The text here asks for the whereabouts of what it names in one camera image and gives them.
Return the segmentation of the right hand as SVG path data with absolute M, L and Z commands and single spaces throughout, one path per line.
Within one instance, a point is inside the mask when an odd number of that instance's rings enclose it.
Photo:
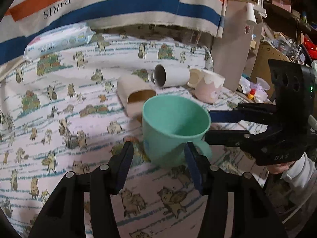
M 281 163 L 281 164 L 274 164 L 274 165 L 267 165 L 266 168 L 269 173 L 273 175 L 281 174 L 287 171 L 292 165 L 295 164 L 295 161 L 288 162 L 288 163 Z

